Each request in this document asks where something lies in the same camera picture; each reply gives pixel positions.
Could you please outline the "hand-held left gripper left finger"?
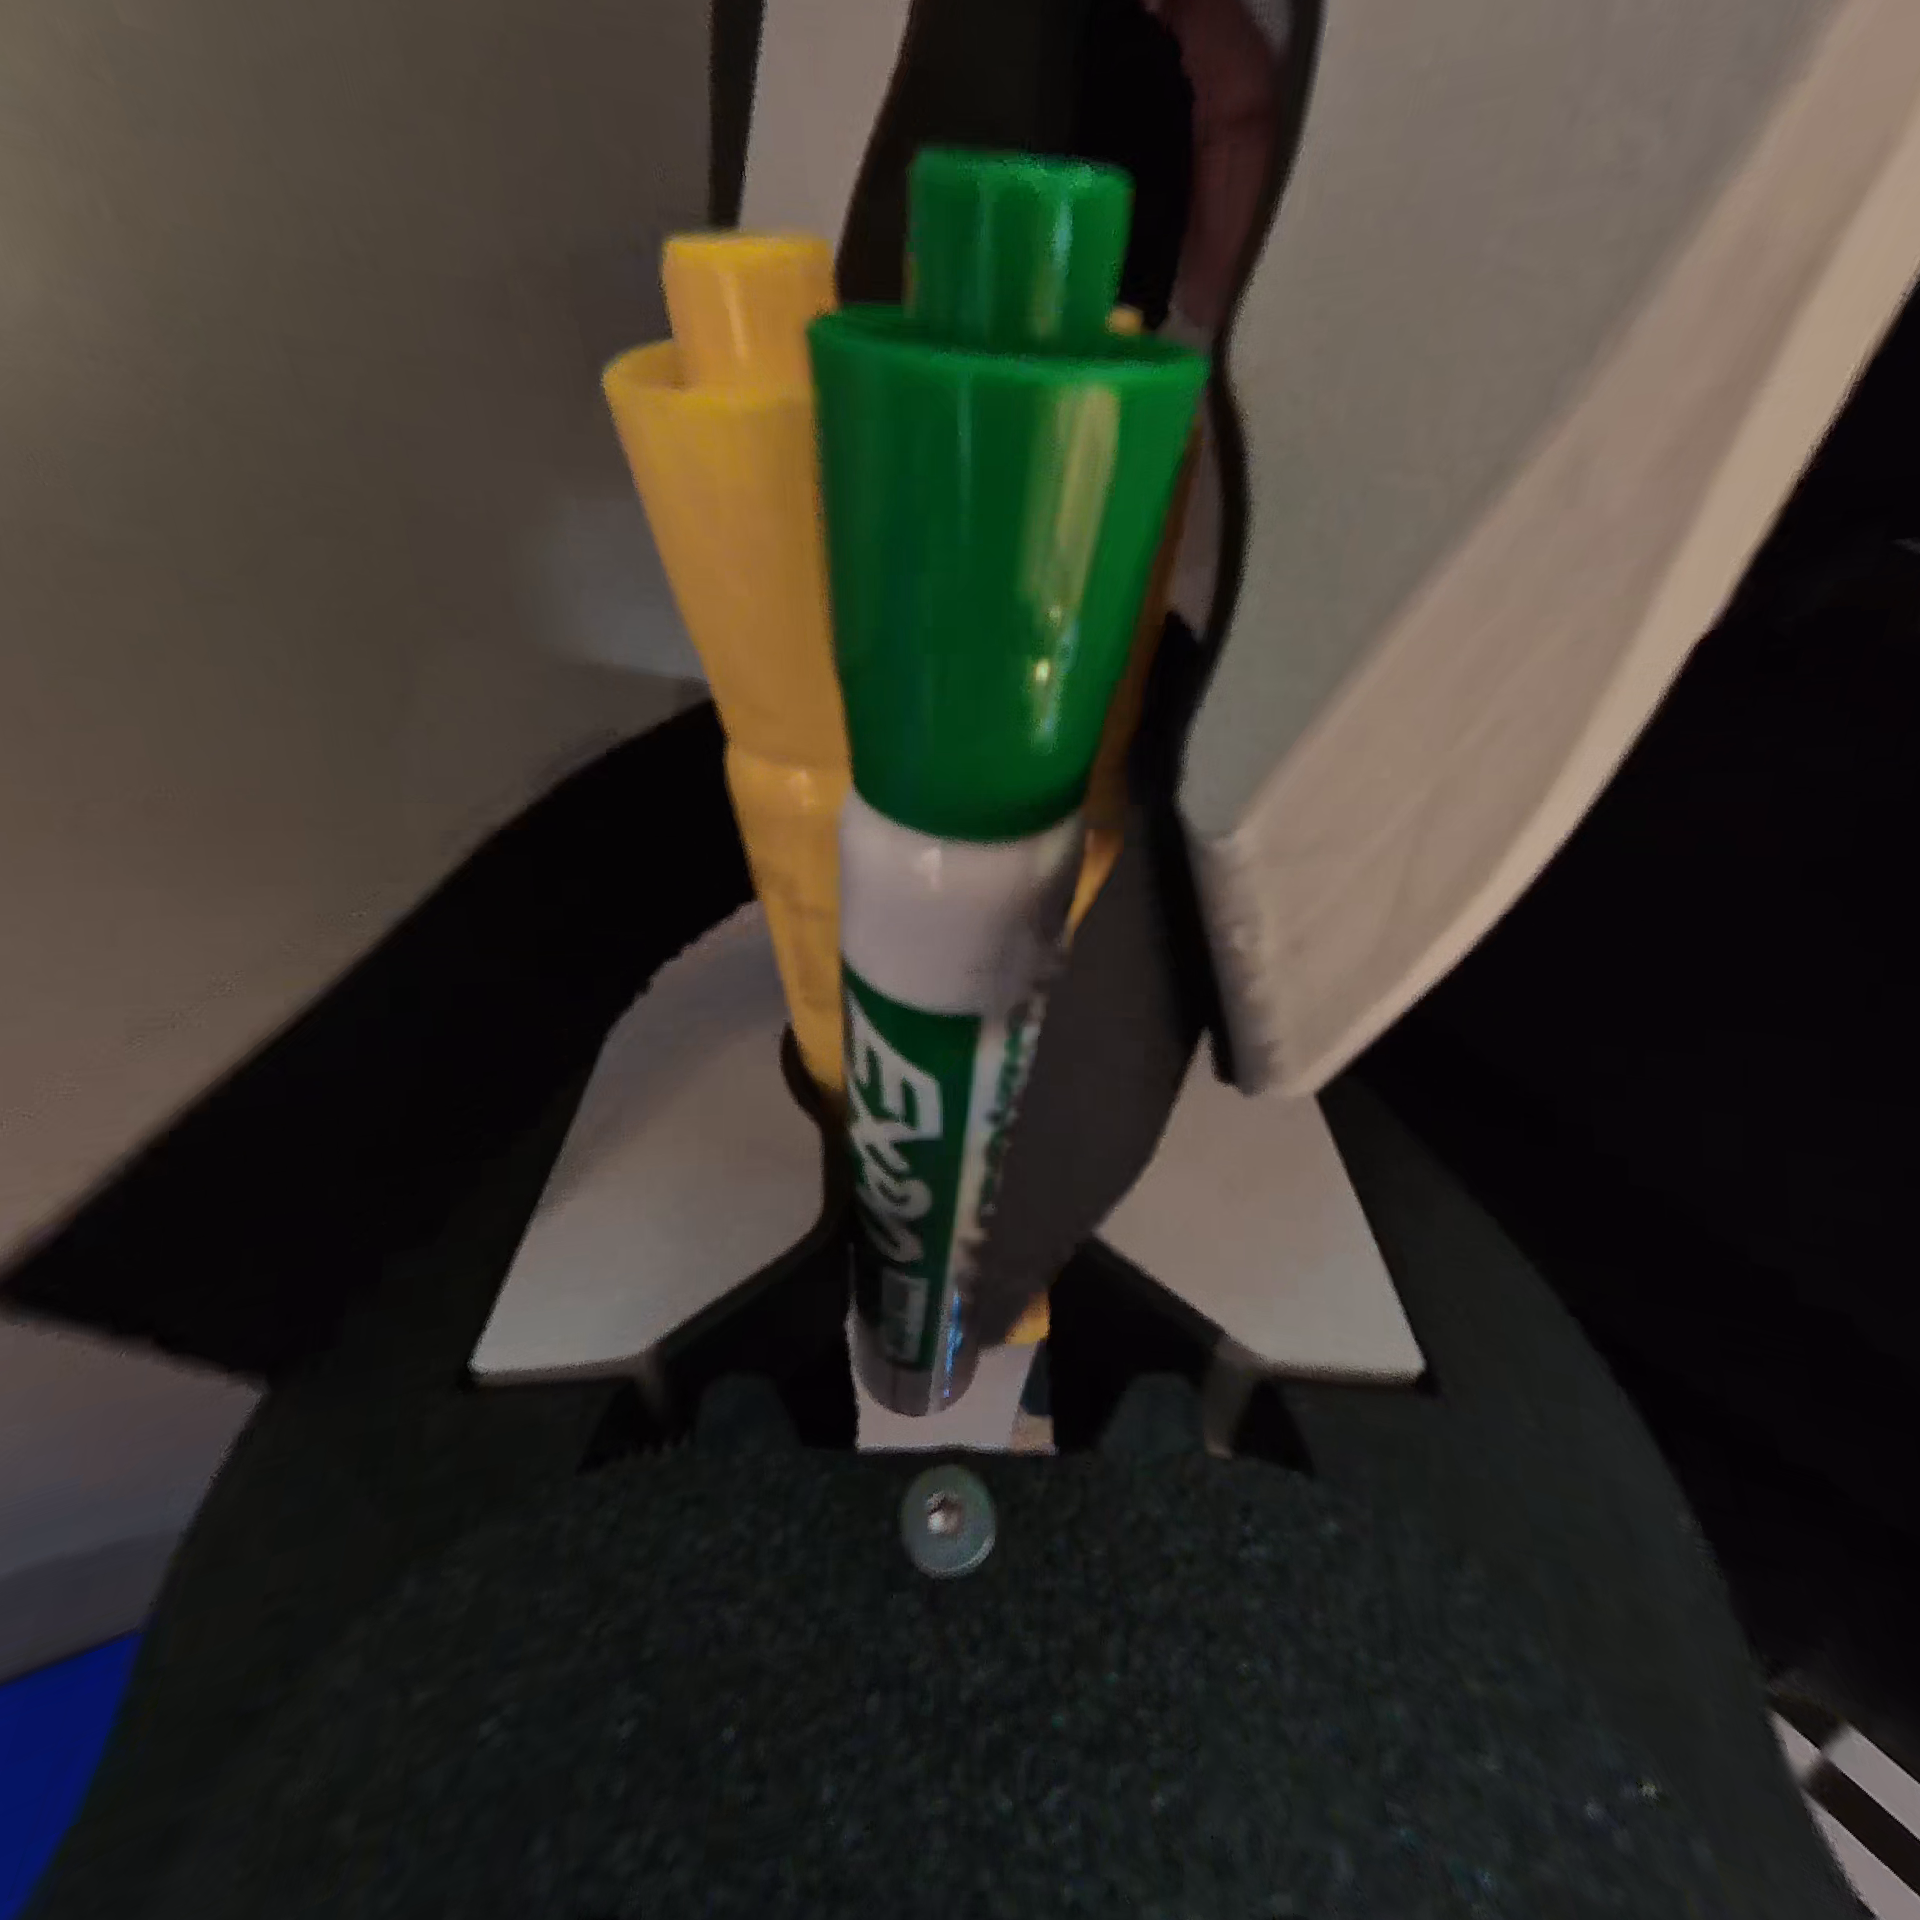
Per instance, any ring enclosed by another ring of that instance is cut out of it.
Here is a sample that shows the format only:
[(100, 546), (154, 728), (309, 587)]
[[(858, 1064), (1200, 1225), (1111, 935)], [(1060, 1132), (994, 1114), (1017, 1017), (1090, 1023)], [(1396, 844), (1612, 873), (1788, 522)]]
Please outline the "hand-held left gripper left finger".
[(823, 1137), (784, 1064), (760, 904), (616, 1019), (472, 1351), (477, 1385), (631, 1375), (825, 1209)]

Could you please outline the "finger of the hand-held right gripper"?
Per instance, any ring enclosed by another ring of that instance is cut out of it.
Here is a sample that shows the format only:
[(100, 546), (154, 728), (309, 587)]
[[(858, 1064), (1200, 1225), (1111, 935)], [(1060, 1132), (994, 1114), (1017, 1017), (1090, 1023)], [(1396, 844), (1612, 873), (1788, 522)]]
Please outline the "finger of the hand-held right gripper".
[(1319, 4), (1183, 779), (1240, 1088), (1337, 1077), (1593, 810), (1916, 284), (1916, 101), (1916, 4)]
[(709, 4), (709, 224), (836, 243), (905, 3)]

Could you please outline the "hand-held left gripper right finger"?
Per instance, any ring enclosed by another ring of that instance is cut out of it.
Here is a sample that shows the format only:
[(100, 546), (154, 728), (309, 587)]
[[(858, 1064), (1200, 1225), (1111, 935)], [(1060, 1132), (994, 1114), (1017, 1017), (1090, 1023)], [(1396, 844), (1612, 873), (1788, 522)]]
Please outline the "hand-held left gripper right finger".
[(1050, 1412), (1092, 1444), (1127, 1387), (1195, 1387), (1221, 1448), (1297, 1450), (1280, 1384), (1424, 1392), (1426, 1359), (1319, 1107), (1197, 1049), (1161, 1139), (1055, 1283)]

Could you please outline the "green dry-erase marker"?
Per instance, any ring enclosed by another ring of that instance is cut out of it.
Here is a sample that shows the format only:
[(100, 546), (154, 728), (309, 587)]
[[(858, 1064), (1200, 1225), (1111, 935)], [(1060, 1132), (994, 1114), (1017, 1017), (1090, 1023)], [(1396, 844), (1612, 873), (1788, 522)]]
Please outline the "green dry-erase marker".
[(923, 149), (903, 300), (808, 329), (851, 793), (839, 963), (855, 1372), (949, 1410), (1085, 800), (1210, 357), (1114, 309), (1135, 184)]

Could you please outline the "person's black clothing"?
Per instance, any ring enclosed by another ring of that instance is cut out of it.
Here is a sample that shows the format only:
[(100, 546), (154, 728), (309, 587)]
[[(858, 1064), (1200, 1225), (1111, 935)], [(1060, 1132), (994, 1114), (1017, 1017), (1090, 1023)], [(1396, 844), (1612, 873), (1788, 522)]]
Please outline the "person's black clothing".
[(1523, 898), (1359, 1060), (1572, 1309), (1762, 1668), (1916, 1771), (1919, 329)]

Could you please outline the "blue panel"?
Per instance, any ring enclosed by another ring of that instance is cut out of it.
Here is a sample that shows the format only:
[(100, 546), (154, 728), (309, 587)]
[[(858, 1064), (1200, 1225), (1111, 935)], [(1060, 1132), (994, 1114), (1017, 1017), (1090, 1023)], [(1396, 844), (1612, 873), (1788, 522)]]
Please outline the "blue panel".
[(2, 1685), (2, 1915), (20, 1915), (74, 1825), (128, 1691), (130, 1633)]

